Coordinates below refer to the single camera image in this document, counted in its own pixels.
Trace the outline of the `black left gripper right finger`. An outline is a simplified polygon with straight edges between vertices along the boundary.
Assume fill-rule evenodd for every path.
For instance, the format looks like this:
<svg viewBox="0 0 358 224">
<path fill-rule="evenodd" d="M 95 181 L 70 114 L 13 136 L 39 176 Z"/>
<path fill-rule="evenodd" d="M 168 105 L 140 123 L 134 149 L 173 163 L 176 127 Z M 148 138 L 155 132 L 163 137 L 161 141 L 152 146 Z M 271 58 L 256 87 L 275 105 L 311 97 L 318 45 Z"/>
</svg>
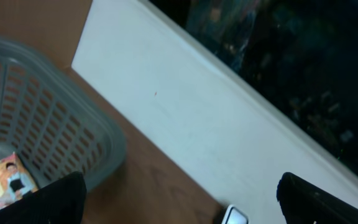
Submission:
<svg viewBox="0 0 358 224">
<path fill-rule="evenodd" d="M 358 224 L 358 208 L 291 172 L 282 175 L 276 198 L 287 224 Z"/>
</svg>

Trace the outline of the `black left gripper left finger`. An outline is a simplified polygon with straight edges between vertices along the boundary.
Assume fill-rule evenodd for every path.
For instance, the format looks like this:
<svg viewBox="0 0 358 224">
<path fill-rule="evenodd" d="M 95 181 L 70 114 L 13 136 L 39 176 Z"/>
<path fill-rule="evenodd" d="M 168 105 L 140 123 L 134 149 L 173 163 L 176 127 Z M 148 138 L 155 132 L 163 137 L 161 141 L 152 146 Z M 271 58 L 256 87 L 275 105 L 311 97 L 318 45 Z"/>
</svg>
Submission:
<svg viewBox="0 0 358 224">
<path fill-rule="evenodd" d="M 0 224 L 80 224 L 87 189 L 73 172 L 0 210 Z"/>
</svg>

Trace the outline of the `wet wipes pack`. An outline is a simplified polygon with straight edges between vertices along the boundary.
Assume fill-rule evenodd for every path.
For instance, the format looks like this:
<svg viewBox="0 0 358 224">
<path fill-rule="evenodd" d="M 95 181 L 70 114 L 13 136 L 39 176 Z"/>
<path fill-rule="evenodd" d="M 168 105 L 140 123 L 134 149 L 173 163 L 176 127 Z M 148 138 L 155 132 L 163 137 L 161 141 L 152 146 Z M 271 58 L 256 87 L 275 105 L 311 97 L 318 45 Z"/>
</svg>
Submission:
<svg viewBox="0 0 358 224">
<path fill-rule="evenodd" d="M 16 153 L 0 160 L 0 210 L 38 189 Z"/>
</svg>

